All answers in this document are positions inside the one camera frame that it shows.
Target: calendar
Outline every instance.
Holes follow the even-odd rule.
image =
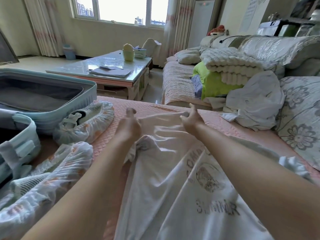
[[[248,31],[251,21],[254,18],[254,13],[256,12],[257,6],[259,4],[259,0],[250,0],[247,10],[244,14],[239,32]]]

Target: lime green fabric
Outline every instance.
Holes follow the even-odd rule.
[[[242,88],[243,85],[230,85],[221,81],[219,72],[209,71],[203,61],[198,63],[193,69],[193,76],[200,76],[202,82],[201,100],[206,97],[216,97],[222,94],[228,94],[231,90]]]

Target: window frame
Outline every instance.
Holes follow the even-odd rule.
[[[78,7],[77,7],[77,0],[72,0],[72,9],[74,12],[74,18],[76,19],[86,19],[86,20],[94,20],[100,22],[107,22],[107,23],[116,23],[122,25],[132,25],[132,26],[139,26],[139,27],[148,27],[148,28],[159,28],[164,29],[164,25],[156,25],[151,24],[151,9],[152,9],[152,0],[146,0],[146,25],[139,25],[139,24],[129,24],[129,23],[122,23],[122,22],[111,22],[109,20],[100,19],[100,12],[99,12],[99,3],[98,0],[92,0],[92,11],[93,17],[91,16],[83,16],[78,14]]]

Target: hand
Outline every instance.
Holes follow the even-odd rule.
[[[180,116],[183,127],[186,129],[186,132],[195,136],[198,139],[198,126],[205,125],[203,118],[198,113],[196,107],[193,104],[190,104],[190,114],[188,117]]]
[[[115,135],[132,142],[135,142],[140,138],[141,125],[138,119],[134,116],[135,113],[137,113],[135,109],[127,108],[126,117],[119,121]]]

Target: paper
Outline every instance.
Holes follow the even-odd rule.
[[[114,65],[101,65],[99,67],[104,68],[104,69],[109,69],[109,70],[122,70],[123,69],[120,66],[114,66]]]
[[[94,75],[102,75],[102,76],[125,77],[130,72],[131,72],[131,70],[128,70],[128,69],[113,69],[113,70],[109,70],[109,69],[104,69],[104,68],[98,67],[98,68],[90,71],[89,73],[90,74],[94,74]]]
[[[259,0],[250,0],[247,10],[244,14],[239,32],[246,32],[248,31],[250,24],[252,22],[252,19],[254,17],[254,13],[256,12],[257,6],[259,4]]]

